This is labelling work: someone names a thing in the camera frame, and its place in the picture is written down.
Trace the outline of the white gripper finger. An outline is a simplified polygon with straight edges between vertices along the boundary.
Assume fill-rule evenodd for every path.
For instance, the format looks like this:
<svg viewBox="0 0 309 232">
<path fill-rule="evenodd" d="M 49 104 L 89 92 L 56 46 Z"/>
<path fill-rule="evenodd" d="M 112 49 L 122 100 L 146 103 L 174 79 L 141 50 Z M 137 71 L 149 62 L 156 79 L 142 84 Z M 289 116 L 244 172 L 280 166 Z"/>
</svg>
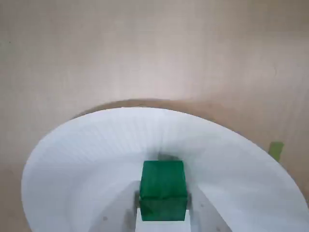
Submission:
<svg viewBox="0 0 309 232">
<path fill-rule="evenodd" d="M 143 221 L 140 208 L 137 208 L 136 232 L 190 232 L 190 214 L 186 210 L 184 221 Z"/>
</svg>

